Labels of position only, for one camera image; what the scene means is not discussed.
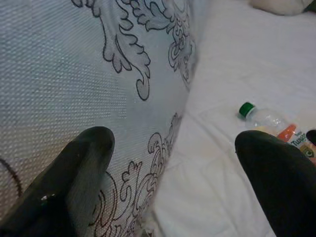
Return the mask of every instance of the white bedsheet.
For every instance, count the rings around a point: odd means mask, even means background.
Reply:
[[[316,127],[316,15],[214,0],[173,155],[154,203],[166,237],[275,236],[234,153],[251,101]]]

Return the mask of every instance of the black object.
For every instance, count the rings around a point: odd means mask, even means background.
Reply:
[[[70,142],[0,222],[0,237],[83,237],[114,150],[93,127]]]
[[[316,146],[316,130],[311,130],[306,133],[307,139]]]
[[[236,153],[277,237],[316,236],[316,167],[299,149],[246,131]]]

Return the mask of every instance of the mattress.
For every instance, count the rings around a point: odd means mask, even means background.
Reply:
[[[316,15],[211,2],[172,158],[153,206],[167,237],[273,237],[234,151],[246,101],[316,127]]]

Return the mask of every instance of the plastic bottle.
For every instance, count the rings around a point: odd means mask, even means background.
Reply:
[[[246,120],[246,128],[260,130],[287,142],[308,158],[316,158],[316,147],[308,142],[306,134],[294,123],[286,121],[278,112],[269,109],[258,109],[246,102],[239,109],[239,113]]]

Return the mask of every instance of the white pillow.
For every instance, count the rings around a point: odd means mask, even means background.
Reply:
[[[313,0],[250,0],[258,9],[277,15],[296,15],[302,13]]]

